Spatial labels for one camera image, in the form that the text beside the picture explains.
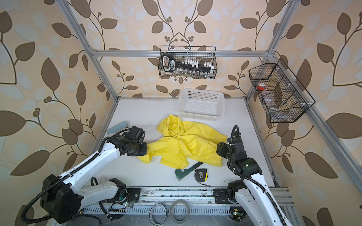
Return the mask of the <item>yellow trousers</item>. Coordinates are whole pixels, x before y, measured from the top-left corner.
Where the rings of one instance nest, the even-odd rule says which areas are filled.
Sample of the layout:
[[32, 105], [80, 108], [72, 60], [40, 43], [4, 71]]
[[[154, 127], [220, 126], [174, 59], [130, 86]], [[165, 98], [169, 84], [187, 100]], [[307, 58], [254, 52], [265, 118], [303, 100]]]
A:
[[148, 144], [147, 154], [139, 157], [141, 162], [150, 163], [153, 157], [161, 156], [160, 163], [174, 169], [186, 168], [188, 159], [222, 167], [222, 158], [216, 149], [219, 143], [227, 141], [227, 136], [212, 127], [169, 115], [156, 130], [163, 137]]

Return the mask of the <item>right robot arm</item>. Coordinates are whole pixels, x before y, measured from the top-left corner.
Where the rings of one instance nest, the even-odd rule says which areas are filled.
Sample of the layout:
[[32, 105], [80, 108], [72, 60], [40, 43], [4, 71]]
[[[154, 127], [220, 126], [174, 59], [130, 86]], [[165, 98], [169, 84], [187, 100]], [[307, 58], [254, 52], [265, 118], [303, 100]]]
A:
[[228, 168], [240, 177], [227, 185], [227, 196], [231, 203], [239, 204], [255, 226], [292, 225], [272, 195], [258, 163], [247, 157], [236, 126], [227, 142], [217, 145], [216, 152], [227, 159]]

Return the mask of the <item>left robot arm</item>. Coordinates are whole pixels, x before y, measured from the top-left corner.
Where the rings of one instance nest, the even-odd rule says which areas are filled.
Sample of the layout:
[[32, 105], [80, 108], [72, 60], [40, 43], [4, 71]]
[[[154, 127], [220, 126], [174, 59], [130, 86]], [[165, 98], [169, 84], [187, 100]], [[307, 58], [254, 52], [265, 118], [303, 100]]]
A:
[[25, 224], [55, 219], [62, 224], [71, 220], [81, 209], [108, 199], [127, 198], [126, 185], [113, 178], [85, 187], [102, 168], [122, 155], [144, 156], [147, 143], [145, 131], [136, 126], [111, 137], [105, 137], [97, 152], [60, 176], [51, 174], [43, 182], [42, 191], [26, 205], [20, 215]]

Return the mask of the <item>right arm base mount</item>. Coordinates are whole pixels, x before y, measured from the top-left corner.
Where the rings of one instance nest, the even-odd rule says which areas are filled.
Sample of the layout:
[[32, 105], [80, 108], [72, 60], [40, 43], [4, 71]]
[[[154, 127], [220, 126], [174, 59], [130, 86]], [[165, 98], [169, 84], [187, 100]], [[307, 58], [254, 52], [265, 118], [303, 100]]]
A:
[[213, 190], [216, 204], [237, 204], [235, 192], [229, 188], [216, 188]]

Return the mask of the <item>white plastic basket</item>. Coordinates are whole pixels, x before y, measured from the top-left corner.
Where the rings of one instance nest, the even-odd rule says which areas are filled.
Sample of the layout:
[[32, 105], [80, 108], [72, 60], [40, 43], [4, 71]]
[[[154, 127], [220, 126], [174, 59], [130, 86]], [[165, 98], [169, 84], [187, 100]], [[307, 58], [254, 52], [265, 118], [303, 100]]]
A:
[[225, 115], [224, 94], [216, 91], [184, 89], [178, 98], [182, 117], [218, 121]]

